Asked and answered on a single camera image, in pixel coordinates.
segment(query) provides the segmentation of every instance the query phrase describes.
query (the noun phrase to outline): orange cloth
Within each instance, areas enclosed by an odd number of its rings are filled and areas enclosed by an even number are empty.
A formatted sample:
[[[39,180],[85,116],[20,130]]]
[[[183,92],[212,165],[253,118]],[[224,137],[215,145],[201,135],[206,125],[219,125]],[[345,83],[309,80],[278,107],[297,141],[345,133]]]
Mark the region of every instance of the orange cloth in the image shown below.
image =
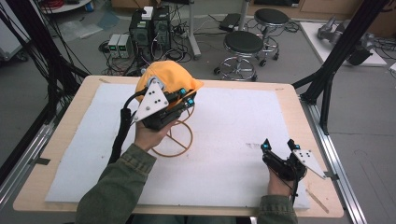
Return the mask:
[[[147,68],[146,72],[137,82],[135,92],[142,91],[148,85],[151,77],[157,77],[164,85],[163,91],[168,92],[174,92],[184,88],[188,92],[188,95],[190,95],[204,85],[202,81],[193,78],[180,64],[174,61],[162,61],[152,63]],[[143,96],[136,99],[141,102]],[[178,103],[175,102],[169,105],[169,108]]]

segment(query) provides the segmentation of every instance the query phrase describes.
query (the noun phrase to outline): black stool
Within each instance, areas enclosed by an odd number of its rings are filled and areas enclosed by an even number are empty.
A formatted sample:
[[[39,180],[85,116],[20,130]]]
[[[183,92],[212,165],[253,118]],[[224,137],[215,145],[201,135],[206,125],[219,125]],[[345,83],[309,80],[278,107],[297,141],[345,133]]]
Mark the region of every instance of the black stool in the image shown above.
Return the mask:
[[[247,58],[258,57],[263,48],[262,40],[253,33],[234,31],[224,37],[223,44],[235,56],[220,63],[214,70],[215,74],[222,74],[221,79],[256,81],[256,70]]]
[[[277,58],[279,57],[279,44],[271,36],[268,36],[268,33],[270,29],[285,26],[286,23],[289,22],[289,17],[279,10],[272,8],[262,8],[254,13],[254,20],[258,24],[264,26],[264,29],[262,30],[262,42],[264,43],[264,48],[262,49],[262,52],[264,52],[264,58],[260,62],[260,66],[265,66],[267,62],[266,57],[268,55],[268,52],[276,50],[276,54],[274,55],[273,59],[277,60]],[[270,40],[272,40],[276,44],[271,45]]]

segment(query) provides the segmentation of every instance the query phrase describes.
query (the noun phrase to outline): electronic equipment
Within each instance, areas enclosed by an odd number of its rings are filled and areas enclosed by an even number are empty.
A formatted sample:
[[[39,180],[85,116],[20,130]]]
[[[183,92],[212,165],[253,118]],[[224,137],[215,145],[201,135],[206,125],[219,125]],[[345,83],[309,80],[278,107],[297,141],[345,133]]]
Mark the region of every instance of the electronic equipment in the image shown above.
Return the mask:
[[[157,45],[160,45],[162,50],[169,50],[171,48],[171,22],[169,6],[156,8],[154,10],[152,21]]]
[[[318,161],[310,150],[302,150],[299,145],[294,144],[290,139],[288,147],[291,151],[286,160],[279,158],[271,149],[270,142],[265,139],[261,144],[262,160],[280,179],[286,181],[294,181],[291,194],[291,202],[297,196],[298,182],[306,175],[306,168],[309,168],[320,178],[325,179],[327,176],[321,170]]]
[[[241,15],[238,13],[228,14],[224,20],[220,23],[219,29],[232,32],[233,28],[238,25]]]
[[[142,20],[143,11],[137,10],[131,19],[129,33],[134,47],[134,56],[138,63],[152,61],[151,43],[154,40],[152,21]]]
[[[254,0],[256,5],[297,7],[300,0]]]
[[[134,113],[128,108],[129,103],[138,96],[144,95],[142,102]],[[159,131],[167,124],[180,118],[181,114],[194,106],[196,92],[188,95],[182,88],[174,92],[163,92],[163,83],[156,77],[148,81],[148,85],[142,91],[137,91],[126,102],[120,111],[120,128],[114,140],[112,152],[108,164],[115,162],[121,154],[121,147],[128,135],[133,122],[142,120],[143,124],[152,130]],[[181,100],[172,108],[167,108],[170,104]]]
[[[130,35],[121,35],[117,44],[121,58],[129,58],[133,53],[132,41]]]
[[[108,41],[108,49],[110,50],[110,55],[113,58],[119,58],[119,49],[117,45],[119,44],[121,35],[112,35],[110,40]]]
[[[153,7],[144,7],[143,10],[144,10],[144,12],[142,13],[142,20],[151,21]]]

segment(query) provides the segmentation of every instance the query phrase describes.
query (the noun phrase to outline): gray floor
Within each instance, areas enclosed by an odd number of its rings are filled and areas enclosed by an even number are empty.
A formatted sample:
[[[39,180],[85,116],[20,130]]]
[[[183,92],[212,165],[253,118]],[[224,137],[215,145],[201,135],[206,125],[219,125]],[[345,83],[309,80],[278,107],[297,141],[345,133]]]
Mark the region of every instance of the gray floor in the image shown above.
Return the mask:
[[[60,23],[83,19],[84,24],[97,23],[106,14],[104,8],[93,13],[75,10],[58,17]],[[195,20],[196,28],[209,17]],[[128,31],[129,21],[115,21],[115,26],[88,39],[67,42],[93,74],[106,69],[106,59],[98,46],[111,34]],[[220,33],[217,24],[206,22],[199,32]],[[213,69],[230,55],[222,47],[224,35],[197,35],[202,52],[197,60],[182,65],[200,79],[219,79]],[[54,39],[60,46],[59,39]],[[268,60],[256,66],[259,82],[293,83],[316,72],[320,61],[304,34],[284,32],[276,40],[281,44],[278,61]],[[396,220],[396,80],[386,67],[342,66],[335,76],[329,116],[332,141],[346,169],[347,177],[359,200],[368,223],[394,223]],[[18,144],[47,102],[46,82],[31,61],[7,63],[0,67],[0,164]],[[306,87],[297,90],[302,93]],[[74,213],[23,213],[12,209],[18,189],[0,211],[0,223],[65,223],[73,221]],[[300,218],[300,223],[349,223],[342,218]]]

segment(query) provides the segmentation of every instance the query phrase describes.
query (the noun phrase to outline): white foam board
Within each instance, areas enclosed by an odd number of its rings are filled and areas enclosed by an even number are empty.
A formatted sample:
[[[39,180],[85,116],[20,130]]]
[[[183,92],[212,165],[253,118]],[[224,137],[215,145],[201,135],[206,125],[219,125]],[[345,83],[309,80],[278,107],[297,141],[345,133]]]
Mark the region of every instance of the white foam board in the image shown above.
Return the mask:
[[[120,109],[135,85],[102,84],[64,153],[46,201],[78,202],[105,169],[120,123]],[[286,159],[290,150],[286,124],[274,91],[201,88],[186,123],[193,131],[191,148],[175,158],[158,157],[139,204],[257,207],[267,192],[268,170],[260,144],[265,138]],[[132,101],[130,108],[137,109]],[[190,135],[181,126],[173,136]],[[123,145],[134,141],[134,127]],[[175,144],[165,138],[163,153]],[[309,208],[300,182],[296,208]]]

